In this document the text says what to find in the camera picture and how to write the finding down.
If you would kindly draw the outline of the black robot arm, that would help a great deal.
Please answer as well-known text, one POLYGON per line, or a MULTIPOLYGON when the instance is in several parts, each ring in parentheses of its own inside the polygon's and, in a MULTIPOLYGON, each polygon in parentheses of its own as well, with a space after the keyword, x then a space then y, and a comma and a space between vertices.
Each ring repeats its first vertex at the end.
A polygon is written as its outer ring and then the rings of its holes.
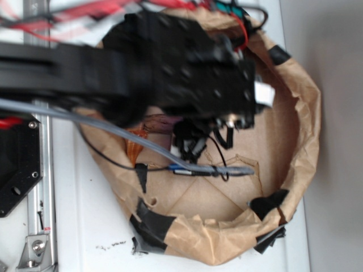
POLYGON ((94 108, 122 128, 149 107, 251 127, 275 98, 255 72, 225 35, 210 37, 194 20, 149 11, 127 15, 100 49, 1 44, 2 98, 94 108))

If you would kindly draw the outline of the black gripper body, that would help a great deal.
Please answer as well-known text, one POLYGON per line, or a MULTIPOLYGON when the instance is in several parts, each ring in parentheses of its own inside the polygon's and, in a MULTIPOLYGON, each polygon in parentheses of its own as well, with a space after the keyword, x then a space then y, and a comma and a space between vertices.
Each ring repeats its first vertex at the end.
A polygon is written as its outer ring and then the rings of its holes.
POLYGON ((210 37, 194 20, 158 16, 153 50, 153 105, 169 116, 245 129, 273 106, 273 87, 255 78, 254 61, 236 56, 224 34, 210 37))

